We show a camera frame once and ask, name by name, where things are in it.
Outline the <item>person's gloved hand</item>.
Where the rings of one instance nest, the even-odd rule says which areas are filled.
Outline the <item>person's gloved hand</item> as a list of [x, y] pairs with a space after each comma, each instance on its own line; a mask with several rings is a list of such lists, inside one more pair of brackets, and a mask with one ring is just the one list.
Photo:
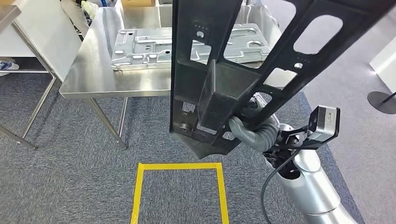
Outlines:
[[81, 1], [81, 6], [82, 6], [83, 10], [88, 13], [90, 19], [93, 20], [96, 15], [97, 10], [99, 9], [99, 6], [95, 3], [85, 1], [85, 0]]

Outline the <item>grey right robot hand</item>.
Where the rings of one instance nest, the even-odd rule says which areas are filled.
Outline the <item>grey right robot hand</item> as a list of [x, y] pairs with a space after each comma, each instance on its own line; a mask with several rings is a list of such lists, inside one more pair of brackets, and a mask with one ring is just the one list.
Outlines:
[[228, 120], [228, 125], [232, 134], [241, 142], [247, 144], [257, 152], [264, 152], [264, 138], [260, 131], [250, 131], [243, 125], [238, 117], [231, 117]]

